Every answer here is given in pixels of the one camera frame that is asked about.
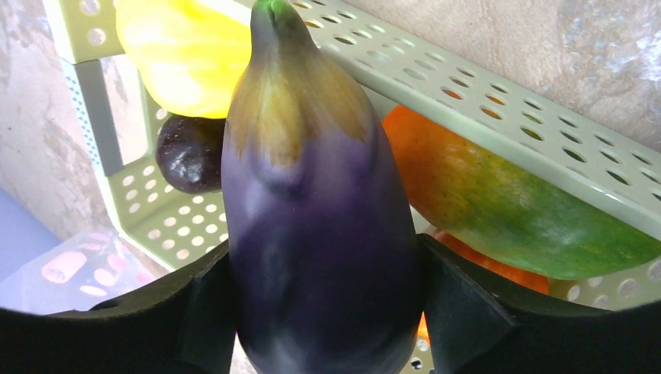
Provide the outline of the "clear pink zip bag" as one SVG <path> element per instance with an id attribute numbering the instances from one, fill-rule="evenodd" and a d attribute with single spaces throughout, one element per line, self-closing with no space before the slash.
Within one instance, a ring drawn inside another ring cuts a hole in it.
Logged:
<path id="1" fill-rule="evenodd" d="M 1 307 L 37 315 L 87 311 L 158 278 L 117 231 L 83 231 L 4 279 Z"/>

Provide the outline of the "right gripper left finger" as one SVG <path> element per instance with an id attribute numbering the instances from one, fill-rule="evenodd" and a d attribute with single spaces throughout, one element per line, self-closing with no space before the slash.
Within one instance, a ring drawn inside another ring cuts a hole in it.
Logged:
<path id="1" fill-rule="evenodd" d="M 227 373 L 234 343 L 227 242 L 88 311 L 1 312 L 4 373 Z"/>

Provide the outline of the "purple eggplant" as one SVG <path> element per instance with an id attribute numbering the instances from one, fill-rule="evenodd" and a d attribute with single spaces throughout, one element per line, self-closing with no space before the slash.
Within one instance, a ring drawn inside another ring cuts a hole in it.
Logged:
<path id="1" fill-rule="evenodd" d="M 259 373 L 398 373 L 424 303 L 389 141 L 286 1 L 258 1 L 224 131 L 237 333 Z"/>

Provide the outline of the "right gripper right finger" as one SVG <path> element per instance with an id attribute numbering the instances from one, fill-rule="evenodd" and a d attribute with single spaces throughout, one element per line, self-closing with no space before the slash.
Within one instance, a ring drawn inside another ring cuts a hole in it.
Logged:
<path id="1" fill-rule="evenodd" d="M 418 235 L 438 373 L 657 373 L 660 304 L 607 311 L 525 288 Z"/>

